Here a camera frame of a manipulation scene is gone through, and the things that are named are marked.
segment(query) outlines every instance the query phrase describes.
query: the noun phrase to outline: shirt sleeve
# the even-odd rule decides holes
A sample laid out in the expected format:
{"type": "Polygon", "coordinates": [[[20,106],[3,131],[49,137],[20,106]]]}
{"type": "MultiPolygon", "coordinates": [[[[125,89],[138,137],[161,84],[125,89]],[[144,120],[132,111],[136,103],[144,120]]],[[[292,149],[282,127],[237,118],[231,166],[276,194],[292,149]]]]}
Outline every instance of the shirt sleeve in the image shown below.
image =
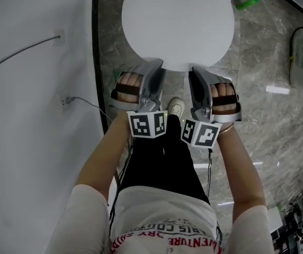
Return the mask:
{"type": "Polygon", "coordinates": [[[108,221],[104,196],[90,186],[75,186],[50,238],[46,254],[106,252],[110,244],[108,221]]]}
{"type": "Polygon", "coordinates": [[[242,213],[234,222],[228,238],[226,254],[274,254],[265,206],[242,213]]]}

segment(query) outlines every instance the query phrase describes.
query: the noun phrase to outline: white sneaker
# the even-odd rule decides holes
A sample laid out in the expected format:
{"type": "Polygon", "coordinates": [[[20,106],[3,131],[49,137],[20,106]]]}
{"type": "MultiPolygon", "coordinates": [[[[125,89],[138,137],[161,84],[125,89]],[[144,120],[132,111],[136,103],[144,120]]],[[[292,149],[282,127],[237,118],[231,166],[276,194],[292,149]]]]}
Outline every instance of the white sneaker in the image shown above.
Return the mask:
{"type": "Polygon", "coordinates": [[[168,115],[176,115],[181,119],[184,111],[184,102],[180,98],[173,98],[168,104],[168,115]]]}

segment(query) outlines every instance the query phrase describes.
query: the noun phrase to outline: white shirt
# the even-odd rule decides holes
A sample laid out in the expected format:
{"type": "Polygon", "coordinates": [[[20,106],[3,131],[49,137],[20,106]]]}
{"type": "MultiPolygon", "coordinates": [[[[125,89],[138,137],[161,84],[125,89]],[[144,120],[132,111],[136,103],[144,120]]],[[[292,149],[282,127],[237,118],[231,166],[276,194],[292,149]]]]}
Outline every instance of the white shirt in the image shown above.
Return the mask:
{"type": "MultiPolygon", "coordinates": [[[[46,253],[222,254],[217,219],[204,201],[145,186],[122,190],[109,238],[107,202],[87,185],[70,196],[46,253]]],[[[233,224],[227,254],[272,254],[267,208],[253,207],[233,224]]]]}

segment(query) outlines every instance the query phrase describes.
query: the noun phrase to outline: forearm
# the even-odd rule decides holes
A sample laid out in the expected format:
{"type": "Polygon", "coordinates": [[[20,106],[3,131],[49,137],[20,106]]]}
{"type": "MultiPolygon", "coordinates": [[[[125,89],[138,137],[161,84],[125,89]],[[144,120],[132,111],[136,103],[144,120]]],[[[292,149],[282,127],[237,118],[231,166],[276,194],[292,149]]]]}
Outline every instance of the forearm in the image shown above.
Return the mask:
{"type": "Polygon", "coordinates": [[[242,212],[265,205],[260,177],[234,127],[218,137],[230,190],[234,198],[235,220],[242,212]]]}
{"type": "Polygon", "coordinates": [[[127,114],[120,112],[83,166],[76,184],[89,185],[108,200],[110,184],[129,135],[127,114]]]}

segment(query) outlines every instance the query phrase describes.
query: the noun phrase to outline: black shorts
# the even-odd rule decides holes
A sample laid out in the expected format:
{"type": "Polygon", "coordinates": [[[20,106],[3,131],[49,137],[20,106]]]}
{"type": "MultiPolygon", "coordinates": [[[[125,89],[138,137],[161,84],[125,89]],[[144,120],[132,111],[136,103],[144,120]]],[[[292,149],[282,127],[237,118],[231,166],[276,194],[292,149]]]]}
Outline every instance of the black shorts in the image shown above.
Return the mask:
{"type": "Polygon", "coordinates": [[[170,115],[165,135],[154,139],[135,138],[120,190],[130,186],[149,186],[209,203],[188,146],[180,137],[179,118],[170,115]]]}

